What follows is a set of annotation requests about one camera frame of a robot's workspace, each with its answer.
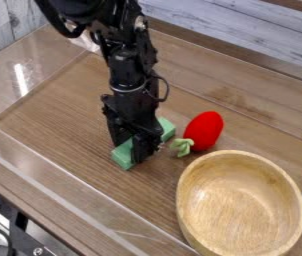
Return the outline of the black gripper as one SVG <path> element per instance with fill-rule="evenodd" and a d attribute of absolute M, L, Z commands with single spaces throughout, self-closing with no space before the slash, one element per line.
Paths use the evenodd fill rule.
<path fill-rule="evenodd" d="M 164 128 L 157 119 L 158 104 L 146 96 L 109 95 L 101 97 L 103 114 L 115 146 L 133 137 L 133 159 L 142 163 L 160 150 Z"/>

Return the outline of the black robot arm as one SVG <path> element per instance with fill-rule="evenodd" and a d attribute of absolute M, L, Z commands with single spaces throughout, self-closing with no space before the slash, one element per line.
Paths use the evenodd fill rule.
<path fill-rule="evenodd" d="M 138 0 L 43 0 L 59 33 L 77 38 L 90 33 L 110 70 L 113 93 L 102 96 L 113 142 L 133 141 L 130 158 L 141 163 L 160 149 L 164 128 L 157 119 L 165 78 L 156 72 L 158 50 Z"/>

